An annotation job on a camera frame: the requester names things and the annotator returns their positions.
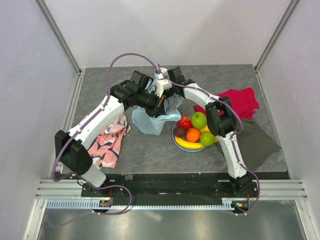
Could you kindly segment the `dark red fake fruit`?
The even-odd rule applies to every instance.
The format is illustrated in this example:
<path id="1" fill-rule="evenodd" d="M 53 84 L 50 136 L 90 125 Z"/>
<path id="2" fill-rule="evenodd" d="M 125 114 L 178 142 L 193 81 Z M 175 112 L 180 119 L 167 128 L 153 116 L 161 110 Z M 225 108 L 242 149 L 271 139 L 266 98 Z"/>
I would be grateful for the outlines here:
<path id="1" fill-rule="evenodd" d="M 175 137 L 184 138 L 187 135 L 188 130 L 184 127 L 178 126 L 173 130 Z"/>

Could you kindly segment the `red fake apple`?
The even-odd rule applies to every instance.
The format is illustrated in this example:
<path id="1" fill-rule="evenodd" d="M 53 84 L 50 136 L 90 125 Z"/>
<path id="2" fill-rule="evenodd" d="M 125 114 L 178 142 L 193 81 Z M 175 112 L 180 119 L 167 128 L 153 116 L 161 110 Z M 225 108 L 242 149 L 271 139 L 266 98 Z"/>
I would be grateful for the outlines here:
<path id="1" fill-rule="evenodd" d="M 188 115 L 182 115 L 181 119 L 177 122 L 177 126 L 184 128 L 186 130 L 190 129 L 193 127 L 192 125 L 192 119 Z"/>

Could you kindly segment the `green fake pear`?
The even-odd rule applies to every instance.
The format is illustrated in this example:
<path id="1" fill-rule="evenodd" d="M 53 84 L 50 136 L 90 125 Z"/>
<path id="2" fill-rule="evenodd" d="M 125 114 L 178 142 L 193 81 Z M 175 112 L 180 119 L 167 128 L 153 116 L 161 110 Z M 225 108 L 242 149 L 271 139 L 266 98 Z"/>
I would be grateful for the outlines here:
<path id="1" fill-rule="evenodd" d="M 217 143 L 219 140 L 216 136 L 211 134 L 209 131 L 204 131 L 200 135 L 200 143 L 204 145 L 205 147 L 209 147 L 211 145 L 214 145 Z"/>

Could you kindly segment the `yellow fake mango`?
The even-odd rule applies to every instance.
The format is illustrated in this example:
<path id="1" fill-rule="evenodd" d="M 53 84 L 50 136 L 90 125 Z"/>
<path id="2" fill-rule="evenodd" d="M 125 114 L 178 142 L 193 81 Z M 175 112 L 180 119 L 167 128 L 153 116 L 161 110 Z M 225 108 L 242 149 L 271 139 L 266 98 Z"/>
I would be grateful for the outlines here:
<path id="1" fill-rule="evenodd" d="M 203 133 L 203 132 L 210 132 L 208 126 L 206 125 L 205 127 L 201 128 L 200 129 L 200 132 Z"/>

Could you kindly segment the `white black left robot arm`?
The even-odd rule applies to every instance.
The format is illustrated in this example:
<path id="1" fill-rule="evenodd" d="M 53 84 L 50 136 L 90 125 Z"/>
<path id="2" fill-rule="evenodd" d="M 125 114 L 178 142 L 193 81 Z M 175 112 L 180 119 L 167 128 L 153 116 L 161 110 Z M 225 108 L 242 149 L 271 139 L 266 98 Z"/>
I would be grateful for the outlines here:
<path id="1" fill-rule="evenodd" d="M 55 162 L 61 162 L 73 174 L 92 185 L 92 191 L 99 197 L 106 196 L 110 185 L 106 176 L 94 165 L 88 153 L 92 142 L 112 120 L 128 108 L 145 108 L 151 117 L 164 114 L 164 91 L 171 88 L 160 67 L 154 75 L 155 91 L 146 90 L 150 77 L 137 70 L 130 79 L 112 86 L 106 97 L 78 125 L 67 132 L 59 130 L 54 136 Z"/>

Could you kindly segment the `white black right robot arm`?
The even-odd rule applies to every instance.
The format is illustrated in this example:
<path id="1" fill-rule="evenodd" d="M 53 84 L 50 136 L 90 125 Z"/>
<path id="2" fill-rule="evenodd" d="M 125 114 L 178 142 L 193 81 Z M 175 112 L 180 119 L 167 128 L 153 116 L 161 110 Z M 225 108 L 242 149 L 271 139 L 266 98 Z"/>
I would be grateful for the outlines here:
<path id="1" fill-rule="evenodd" d="M 170 79 L 172 89 L 177 94 L 205 109 L 208 129 L 217 137 L 227 163 L 229 191 L 235 197 L 242 196 L 251 180 L 237 140 L 236 124 L 240 118 L 233 110 L 229 98 L 215 96 L 193 80 L 186 80 L 180 67 L 169 69 L 165 76 Z"/>

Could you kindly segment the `fake orange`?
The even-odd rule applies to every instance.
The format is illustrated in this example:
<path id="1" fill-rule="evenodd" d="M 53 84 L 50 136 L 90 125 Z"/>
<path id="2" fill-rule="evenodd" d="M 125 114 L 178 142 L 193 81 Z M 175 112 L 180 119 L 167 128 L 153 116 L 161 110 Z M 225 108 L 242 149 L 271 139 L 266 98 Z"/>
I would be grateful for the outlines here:
<path id="1" fill-rule="evenodd" d="M 186 133 L 186 140 L 191 142 L 191 143 L 195 143 L 197 142 L 201 137 L 201 131 L 195 127 L 191 127 L 187 130 Z"/>

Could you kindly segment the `yellow fake banana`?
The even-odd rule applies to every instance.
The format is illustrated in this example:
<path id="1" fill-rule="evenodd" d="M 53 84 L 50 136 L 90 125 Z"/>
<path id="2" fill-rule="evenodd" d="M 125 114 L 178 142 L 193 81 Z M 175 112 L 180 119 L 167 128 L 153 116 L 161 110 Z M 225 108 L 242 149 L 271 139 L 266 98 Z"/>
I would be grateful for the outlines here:
<path id="1" fill-rule="evenodd" d="M 178 146 L 187 150 L 199 150 L 205 147 L 200 142 L 189 142 L 187 140 L 184 140 L 183 138 L 176 137 L 176 136 L 174 137 L 174 140 Z"/>

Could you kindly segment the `green fake lime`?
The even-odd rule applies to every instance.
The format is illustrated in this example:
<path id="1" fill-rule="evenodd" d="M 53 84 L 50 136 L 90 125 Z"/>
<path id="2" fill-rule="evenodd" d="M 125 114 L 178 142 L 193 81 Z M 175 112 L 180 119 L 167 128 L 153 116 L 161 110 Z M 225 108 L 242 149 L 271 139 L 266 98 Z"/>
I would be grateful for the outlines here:
<path id="1" fill-rule="evenodd" d="M 195 112 L 191 116 L 191 124 L 196 129 L 202 129 L 207 125 L 207 117 L 202 112 Z"/>

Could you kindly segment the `translucent light blue plastic bag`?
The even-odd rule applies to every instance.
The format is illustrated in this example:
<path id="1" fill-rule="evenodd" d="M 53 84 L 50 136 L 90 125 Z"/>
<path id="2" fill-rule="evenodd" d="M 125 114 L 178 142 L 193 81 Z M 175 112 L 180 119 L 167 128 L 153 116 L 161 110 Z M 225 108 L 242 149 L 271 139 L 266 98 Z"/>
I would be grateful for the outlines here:
<path id="1" fill-rule="evenodd" d="M 182 103 L 183 98 L 176 95 L 166 99 L 165 91 L 162 95 L 162 97 L 164 97 L 165 115 L 160 115 L 158 117 L 150 117 L 147 115 L 143 108 L 143 100 L 146 97 L 146 94 L 155 93 L 155 83 L 157 80 L 159 80 L 159 78 L 156 73 L 154 79 L 150 80 L 146 87 L 139 89 L 136 95 L 130 100 L 134 106 L 137 106 L 137 108 L 132 111 L 132 122 L 146 135 L 160 135 L 166 122 L 177 122 L 182 117 L 181 113 L 178 111 L 178 107 Z"/>

